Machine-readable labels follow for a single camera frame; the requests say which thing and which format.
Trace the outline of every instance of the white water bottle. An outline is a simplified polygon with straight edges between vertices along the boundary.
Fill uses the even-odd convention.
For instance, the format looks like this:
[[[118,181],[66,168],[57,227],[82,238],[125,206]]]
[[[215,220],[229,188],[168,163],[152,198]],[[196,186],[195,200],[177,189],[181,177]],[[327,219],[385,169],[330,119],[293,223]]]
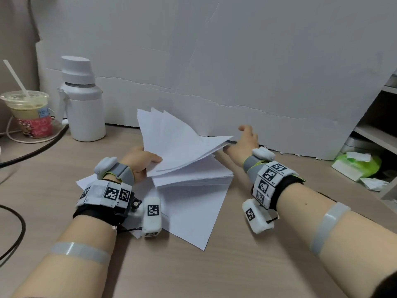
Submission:
[[[95,141],[106,135],[102,90],[95,84],[89,59],[62,56],[61,97],[56,119],[66,117],[72,137],[78,141]]]

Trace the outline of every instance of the white backdrop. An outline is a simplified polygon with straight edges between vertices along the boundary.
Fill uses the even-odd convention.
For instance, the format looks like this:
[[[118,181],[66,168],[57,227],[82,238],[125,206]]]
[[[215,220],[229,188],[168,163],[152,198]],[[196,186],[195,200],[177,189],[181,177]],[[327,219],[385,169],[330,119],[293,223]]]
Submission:
[[[333,159],[397,66],[397,0],[32,0],[41,88],[91,59],[106,121],[167,110],[200,135]]]

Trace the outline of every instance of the hand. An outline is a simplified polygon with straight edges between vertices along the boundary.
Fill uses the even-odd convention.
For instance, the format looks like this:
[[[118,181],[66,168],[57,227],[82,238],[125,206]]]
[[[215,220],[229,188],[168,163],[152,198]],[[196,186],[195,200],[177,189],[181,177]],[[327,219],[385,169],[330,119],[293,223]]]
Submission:
[[[227,145],[223,151],[238,166],[242,167],[244,161],[252,155],[252,150],[259,148],[258,134],[252,133],[252,126],[245,124],[239,126],[239,130],[243,131],[241,139],[236,145]]]
[[[143,146],[135,146],[122,158],[120,163],[131,168],[135,183],[138,183],[146,178],[146,168],[151,162],[160,163],[162,160],[162,157],[143,150]],[[105,175],[104,178],[116,180],[116,177],[111,174]]]

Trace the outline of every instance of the bottle handle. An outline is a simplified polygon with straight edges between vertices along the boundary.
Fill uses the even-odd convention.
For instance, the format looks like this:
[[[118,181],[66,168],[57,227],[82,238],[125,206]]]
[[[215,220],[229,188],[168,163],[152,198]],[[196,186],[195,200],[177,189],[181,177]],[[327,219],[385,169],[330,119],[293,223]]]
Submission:
[[[67,103],[67,100],[69,99],[69,96],[61,88],[58,88],[58,94],[59,94],[60,100],[59,100],[58,110],[55,114],[55,120],[62,123],[63,115],[65,114],[65,110],[66,110],[66,103]]]

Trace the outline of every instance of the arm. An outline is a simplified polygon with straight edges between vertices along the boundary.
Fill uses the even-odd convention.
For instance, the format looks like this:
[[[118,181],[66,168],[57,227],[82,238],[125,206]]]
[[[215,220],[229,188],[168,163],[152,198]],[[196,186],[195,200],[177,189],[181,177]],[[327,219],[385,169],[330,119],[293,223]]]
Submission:
[[[240,167],[258,148],[258,136],[249,125],[241,140],[225,152]],[[282,191],[277,211],[300,238],[310,245],[324,215],[335,204],[299,183]],[[330,232],[319,258],[330,276],[352,298],[368,298],[375,288],[397,270],[397,235],[375,222],[348,211]]]
[[[145,168],[151,161],[161,160],[161,157],[137,147],[120,162],[131,168],[137,183],[146,177]],[[110,174],[104,178],[118,181]],[[57,242],[86,244],[112,255],[116,235],[115,226],[92,216],[78,215]],[[107,270],[107,263],[100,264],[70,255],[49,253],[19,286],[12,298],[99,298],[105,287]]]

